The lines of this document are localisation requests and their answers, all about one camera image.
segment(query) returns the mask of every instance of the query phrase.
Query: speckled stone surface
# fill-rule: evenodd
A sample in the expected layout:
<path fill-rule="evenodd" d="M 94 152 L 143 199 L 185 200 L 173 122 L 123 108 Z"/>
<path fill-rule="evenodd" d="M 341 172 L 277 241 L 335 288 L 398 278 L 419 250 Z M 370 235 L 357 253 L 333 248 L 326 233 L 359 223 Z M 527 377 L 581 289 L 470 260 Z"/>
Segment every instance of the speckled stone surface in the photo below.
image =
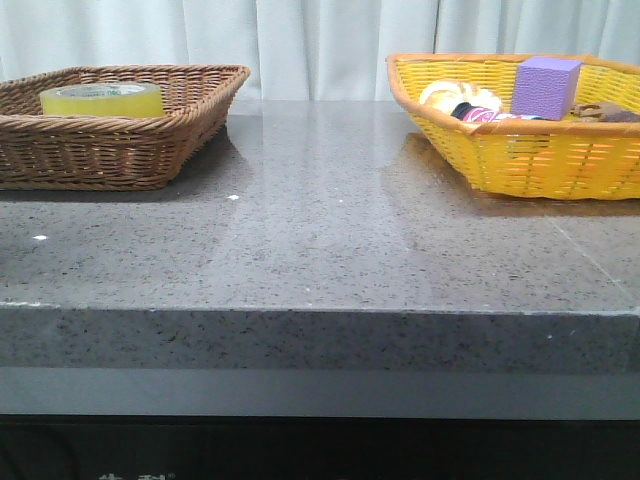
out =
<path fill-rule="evenodd" d="M 163 190 L 0 191 L 0 366 L 640 371 L 640 202 L 474 192 L 416 132 L 238 102 Z"/>

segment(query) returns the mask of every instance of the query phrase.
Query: purple box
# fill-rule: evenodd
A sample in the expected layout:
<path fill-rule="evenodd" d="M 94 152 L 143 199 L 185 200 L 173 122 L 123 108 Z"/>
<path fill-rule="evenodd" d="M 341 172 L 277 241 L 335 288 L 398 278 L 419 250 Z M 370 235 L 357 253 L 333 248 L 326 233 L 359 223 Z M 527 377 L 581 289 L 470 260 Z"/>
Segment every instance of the purple box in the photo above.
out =
<path fill-rule="evenodd" d="M 511 113 L 561 120 L 573 107 L 580 76 L 579 60 L 531 57 L 516 74 Z"/>

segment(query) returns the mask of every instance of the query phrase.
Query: packing tape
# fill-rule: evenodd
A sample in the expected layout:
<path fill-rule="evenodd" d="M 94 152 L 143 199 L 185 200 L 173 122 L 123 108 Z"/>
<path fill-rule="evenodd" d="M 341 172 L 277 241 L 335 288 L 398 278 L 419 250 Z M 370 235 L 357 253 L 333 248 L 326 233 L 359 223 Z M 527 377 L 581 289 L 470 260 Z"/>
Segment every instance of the packing tape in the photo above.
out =
<path fill-rule="evenodd" d="M 143 82 L 87 83 L 40 93 L 45 115 L 161 117 L 162 91 Z"/>

